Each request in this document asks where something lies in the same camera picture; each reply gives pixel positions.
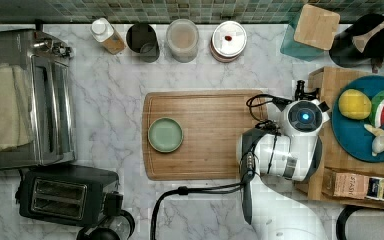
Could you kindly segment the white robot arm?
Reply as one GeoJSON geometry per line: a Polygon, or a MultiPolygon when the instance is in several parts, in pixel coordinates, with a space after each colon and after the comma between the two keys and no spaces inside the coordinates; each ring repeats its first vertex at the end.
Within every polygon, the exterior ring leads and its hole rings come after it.
{"type": "Polygon", "coordinates": [[[317,99],[288,104],[273,130],[254,127],[237,141],[245,221],[259,240],[328,240],[320,218],[306,205],[270,189],[263,175],[302,182],[318,168],[319,132],[329,107],[317,99]]]}

